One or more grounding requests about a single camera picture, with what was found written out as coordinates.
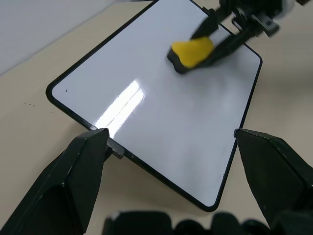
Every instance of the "beige table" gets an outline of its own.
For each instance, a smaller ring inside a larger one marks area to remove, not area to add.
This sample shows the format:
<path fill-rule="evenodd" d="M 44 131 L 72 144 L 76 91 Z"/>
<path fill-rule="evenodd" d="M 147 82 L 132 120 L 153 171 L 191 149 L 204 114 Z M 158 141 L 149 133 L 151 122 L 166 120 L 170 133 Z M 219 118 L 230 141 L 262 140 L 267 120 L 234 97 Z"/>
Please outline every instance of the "beige table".
<path fill-rule="evenodd" d="M 217 0 L 198 2 L 217 6 Z M 0 227 L 41 171 L 85 131 L 48 102 L 47 85 L 147 4 L 113 5 L 0 77 Z M 245 122 L 245 128 L 284 138 L 311 165 L 312 10 L 312 4 L 298 6 L 281 22 L 276 37 L 249 43 L 264 63 Z M 105 217 L 118 210 L 161 210 L 174 224 L 184 218 L 210 224 L 212 213 L 196 208 L 126 158 L 111 157 L 102 179 L 87 234 L 100 234 Z M 218 211 L 264 221 L 238 153 Z"/>

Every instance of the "white wall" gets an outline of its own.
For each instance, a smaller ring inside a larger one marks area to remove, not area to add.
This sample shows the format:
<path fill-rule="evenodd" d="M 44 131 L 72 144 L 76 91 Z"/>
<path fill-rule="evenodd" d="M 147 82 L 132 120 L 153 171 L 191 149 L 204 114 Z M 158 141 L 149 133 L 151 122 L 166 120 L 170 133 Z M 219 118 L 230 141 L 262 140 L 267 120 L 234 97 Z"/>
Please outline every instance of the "white wall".
<path fill-rule="evenodd" d="M 0 75 L 115 1 L 0 0 Z"/>

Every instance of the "yellow eraser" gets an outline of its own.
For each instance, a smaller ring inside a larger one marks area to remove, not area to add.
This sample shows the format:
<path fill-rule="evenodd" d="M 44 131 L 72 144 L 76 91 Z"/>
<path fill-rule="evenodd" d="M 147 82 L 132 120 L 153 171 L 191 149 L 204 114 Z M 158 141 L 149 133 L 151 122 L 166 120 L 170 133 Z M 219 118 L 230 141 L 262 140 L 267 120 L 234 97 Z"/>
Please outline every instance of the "yellow eraser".
<path fill-rule="evenodd" d="M 208 37 L 192 39 L 188 42 L 175 42 L 172 44 L 172 51 L 187 68 L 192 68 L 205 60 L 213 49 L 213 42 Z"/>

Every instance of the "table surface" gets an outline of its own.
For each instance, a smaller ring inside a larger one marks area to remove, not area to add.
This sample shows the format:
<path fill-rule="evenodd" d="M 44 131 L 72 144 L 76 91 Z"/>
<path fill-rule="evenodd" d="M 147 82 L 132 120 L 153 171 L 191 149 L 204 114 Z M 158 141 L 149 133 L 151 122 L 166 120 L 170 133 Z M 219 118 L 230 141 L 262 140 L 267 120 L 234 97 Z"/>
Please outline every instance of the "table surface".
<path fill-rule="evenodd" d="M 207 7 L 218 5 L 217 0 L 205 3 Z M 47 85 L 147 4 L 113 5 L 0 77 L 0 227 L 41 171 L 85 131 L 48 102 Z M 274 38 L 262 35 L 248 43 L 264 63 L 244 125 L 282 137 L 310 165 L 312 9 L 312 3 L 304 8 L 296 6 L 279 22 L 282 28 Z M 128 159 L 110 158 L 104 165 L 87 234 L 100 234 L 105 217 L 118 210 L 161 210 L 169 213 L 174 224 L 192 218 L 207 227 L 213 215 L 201 211 Z M 238 151 L 217 211 L 232 212 L 241 221 L 251 217 L 264 221 Z"/>
<path fill-rule="evenodd" d="M 261 59 L 242 46 L 209 69 L 175 72 L 166 58 L 171 43 L 188 41 L 206 17 L 190 0 L 159 0 L 50 94 L 89 127 L 108 127 L 128 157 L 212 211 Z M 229 35 L 220 27 L 210 39 L 217 45 Z"/>

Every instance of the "white board surface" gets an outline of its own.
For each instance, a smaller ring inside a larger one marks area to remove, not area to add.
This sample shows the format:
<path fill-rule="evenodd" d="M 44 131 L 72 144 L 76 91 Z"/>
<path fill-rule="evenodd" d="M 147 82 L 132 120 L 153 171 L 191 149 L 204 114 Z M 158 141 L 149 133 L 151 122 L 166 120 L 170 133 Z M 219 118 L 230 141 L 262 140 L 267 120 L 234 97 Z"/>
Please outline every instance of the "white board surface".
<path fill-rule="evenodd" d="M 166 55 L 206 14 L 159 0 L 59 82 L 52 95 L 206 207 L 215 205 L 260 58 L 242 46 L 216 65 L 177 74 Z M 220 42 L 229 33 L 211 36 Z"/>

